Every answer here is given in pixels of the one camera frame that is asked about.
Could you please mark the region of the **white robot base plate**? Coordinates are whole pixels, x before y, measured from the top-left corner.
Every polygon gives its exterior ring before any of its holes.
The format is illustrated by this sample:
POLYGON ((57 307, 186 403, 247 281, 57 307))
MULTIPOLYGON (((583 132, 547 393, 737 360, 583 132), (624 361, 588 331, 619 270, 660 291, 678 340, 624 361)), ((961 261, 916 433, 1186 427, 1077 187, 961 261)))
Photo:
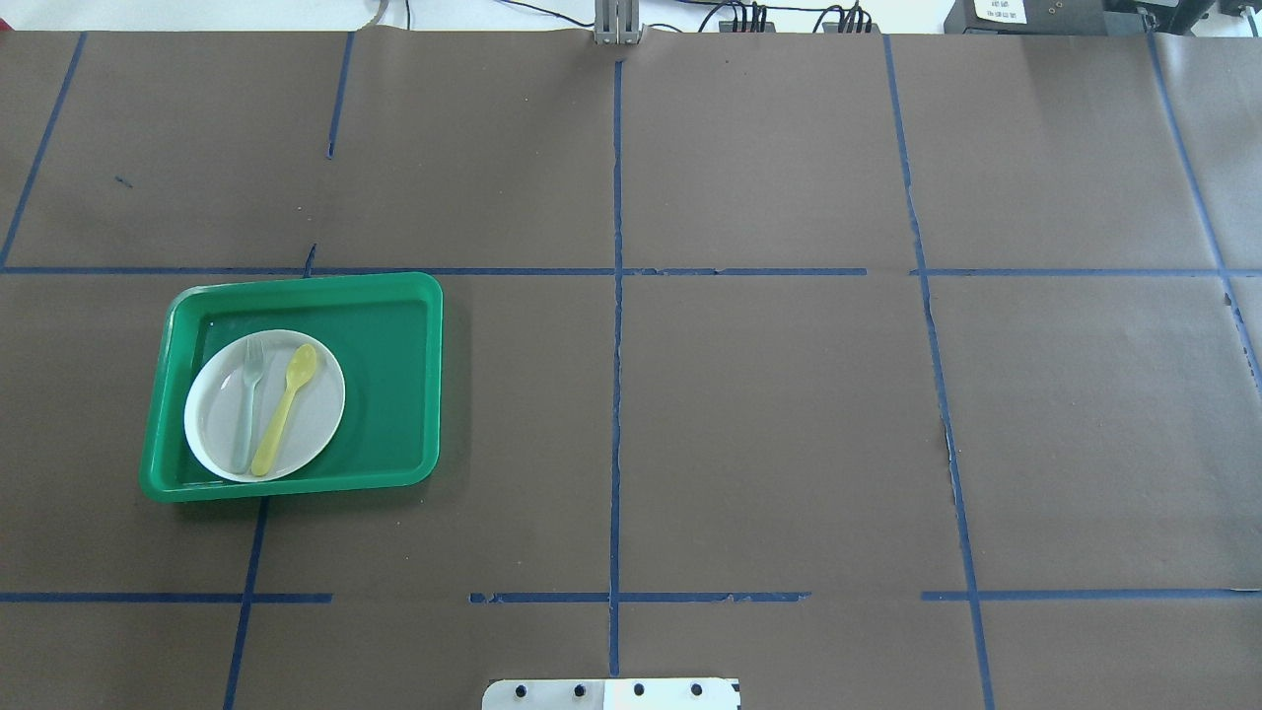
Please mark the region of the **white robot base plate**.
POLYGON ((740 709, 737 678, 501 678, 482 709, 740 709))

